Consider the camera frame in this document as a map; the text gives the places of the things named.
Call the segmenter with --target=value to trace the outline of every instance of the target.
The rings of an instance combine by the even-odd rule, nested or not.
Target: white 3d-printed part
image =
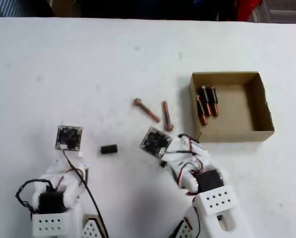
[[[204,216],[217,214],[238,205],[237,197],[231,186],[223,186],[210,191],[199,193],[196,202]]]
[[[82,231],[82,238],[102,238],[97,223],[94,220],[88,220]]]
[[[70,213],[33,214],[33,236],[64,236],[70,232]]]
[[[181,224],[181,227],[175,238],[192,238],[192,232],[185,221],[183,221]]]

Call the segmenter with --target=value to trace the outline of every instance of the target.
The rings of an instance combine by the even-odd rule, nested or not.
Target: red wire
[[[192,152],[192,143],[191,143],[191,139],[190,139],[190,138],[189,138],[189,150]],[[194,157],[195,157],[195,158],[197,159],[197,161],[200,163],[201,167],[200,167],[200,169],[199,169],[198,171],[194,171],[194,170],[192,170],[192,174],[193,174],[193,175],[198,174],[198,173],[201,173],[201,172],[203,171],[203,163],[202,163],[202,161],[199,160],[197,156],[194,156]],[[184,166],[182,166],[182,168],[181,168],[181,170],[180,170],[180,172],[179,172],[178,178],[177,178],[177,184],[178,184],[178,186],[180,186],[180,181],[181,181],[181,179],[182,179],[182,172],[183,172],[183,169],[184,169],[184,167],[186,167],[188,164],[193,165],[192,163],[186,163]]]
[[[83,173],[83,170],[81,169],[76,169],[77,171],[80,171],[82,173],[82,177],[84,177],[84,173]],[[67,172],[70,172],[70,171],[73,171],[73,169],[69,169],[69,170],[66,170],[64,172],[64,174],[66,174]],[[62,176],[58,182],[58,185],[56,186],[55,190],[58,190],[59,186],[60,186],[60,183],[62,182],[62,180],[64,179],[64,176]]]

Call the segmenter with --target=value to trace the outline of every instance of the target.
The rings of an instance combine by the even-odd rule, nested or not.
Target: white surface
[[[229,172],[256,237],[296,238],[296,25],[0,18],[0,238],[30,237],[29,212],[14,195],[64,159],[54,150],[59,124],[83,126],[90,188],[110,237],[167,237],[191,198],[139,149],[149,126],[163,124],[132,100],[160,116],[167,100],[172,134],[191,133],[191,73],[227,70],[261,73],[276,132],[262,143],[205,147]],[[118,154],[99,155],[113,143]]]

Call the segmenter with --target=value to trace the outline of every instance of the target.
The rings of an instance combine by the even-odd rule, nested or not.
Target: cardboard box
[[[213,85],[217,91],[219,117],[202,126],[198,118],[196,91]],[[258,72],[193,73],[190,82],[195,137],[200,142],[263,141],[274,134],[274,125]]]

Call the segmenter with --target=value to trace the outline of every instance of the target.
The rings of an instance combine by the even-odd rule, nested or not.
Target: copper screw
[[[148,107],[146,107],[144,104],[142,104],[141,99],[136,98],[134,100],[134,105],[140,107],[145,113],[147,113],[152,119],[154,119],[156,122],[160,122],[160,118],[157,117]]]
[[[170,122],[169,110],[168,110],[168,103],[166,101],[162,102],[163,112],[164,112],[164,119],[166,121],[164,125],[165,131],[172,131],[173,125]]]

